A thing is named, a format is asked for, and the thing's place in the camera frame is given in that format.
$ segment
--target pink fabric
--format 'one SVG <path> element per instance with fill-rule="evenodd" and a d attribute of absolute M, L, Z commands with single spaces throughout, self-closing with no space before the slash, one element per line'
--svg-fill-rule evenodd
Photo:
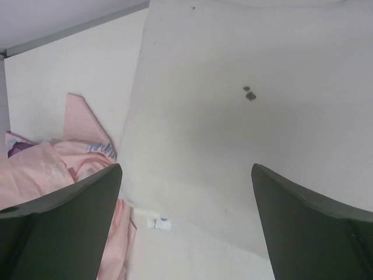
<path fill-rule="evenodd" d="M 68 94 L 63 141 L 41 143 L 0 165 L 0 209 L 33 200 L 113 164 L 112 144 L 85 100 Z M 123 280 L 136 229 L 130 207 L 118 200 L 98 272 L 98 280 Z"/>

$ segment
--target purple fabric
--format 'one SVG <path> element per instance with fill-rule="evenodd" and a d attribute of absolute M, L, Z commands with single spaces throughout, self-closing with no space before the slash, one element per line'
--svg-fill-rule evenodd
<path fill-rule="evenodd" d="M 32 146 L 35 146 L 35 145 L 34 144 L 30 144 L 30 143 L 25 143 L 25 142 L 17 142 L 8 151 L 8 158 L 10 158 L 11 156 L 14 156 L 16 153 L 19 153 L 19 152 L 21 152 L 23 150 L 31 148 Z"/>

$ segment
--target dark stain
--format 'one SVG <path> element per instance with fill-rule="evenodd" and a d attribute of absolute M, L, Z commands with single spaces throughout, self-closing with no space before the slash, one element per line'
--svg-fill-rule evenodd
<path fill-rule="evenodd" d="M 251 88 L 249 86 L 244 86 L 244 91 L 247 92 L 246 98 L 250 101 L 253 101 L 256 99 L 256 95 L 251 91 Z"/>

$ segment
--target white paper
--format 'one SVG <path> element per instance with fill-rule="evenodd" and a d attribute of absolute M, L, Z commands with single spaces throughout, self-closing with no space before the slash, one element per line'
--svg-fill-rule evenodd
<path fill-rule="evenodd" d="M 118 158 L 124 196 L 261 256 L 254 163 L 373 211 L 372 6 L 153 1 Z"/>

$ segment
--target wrinkled fabric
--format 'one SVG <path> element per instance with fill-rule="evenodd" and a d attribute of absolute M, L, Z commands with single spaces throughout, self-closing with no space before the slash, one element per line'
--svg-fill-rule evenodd
<path fill-rule="evenodd" d="M 7 135 L 12 149 L 26 139 Z M 115 163 L 112 144 L 82 97 L 68 94 L 62 141 L 43 142 L 0 163 L 0 209 L 24 203 L 80 181 Z M 118 200 L 98 280 L 124 279 L 125 263 L 135 235 L 131 208 Z"/>
<path fill-rule="evenodd" d="M 23 150 L 31 148 L 35 146 L 34 144 L 24 143 L 24 142 L 17 142 L 13 145 L 13 147 L 8 151 L 8 158 L 14 156 L 16 153 L 19 153 Z"/>

